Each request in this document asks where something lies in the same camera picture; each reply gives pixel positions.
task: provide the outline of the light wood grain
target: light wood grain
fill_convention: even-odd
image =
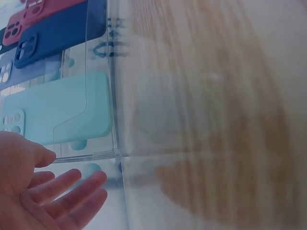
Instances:
[[[123,2],[123,150],[185,155],[158,170],[162,191],[204,219],[306,226],[305,1]]]

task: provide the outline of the teal phone case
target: teal phone case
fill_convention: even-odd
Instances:
[[[42,145],[103,137],[112,127],[108,88],[107,75],[98,71],[9,95],[0,130]]]

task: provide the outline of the navy blue phone case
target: navy blue phone case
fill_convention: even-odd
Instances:
[[[2,43],[2,41],[3,41],[3,36],[4,36],[4,33],[5,33],[5,29],[6,29],[6,27],[5,27],[4,29],[0,30],[0,54],[6,53],[6,52],[10,51],[11,49],[16,48],[17,45],[18,45],[18,42],[14,43],[14,44],[11,44],[11,45],[9,45],[9,46],[5,46],[5,45]]]
[[[19,40],[15,67],[21,69],[106,32],[106,0],[87,0],[41,20]]]
[[[16,48],[5,53],[0,58],[0,91],[13,85],[43,76],[45,73],[59,74],[62,54],[56,54],[39,60],[22,69],[16,69],[13,65]]]

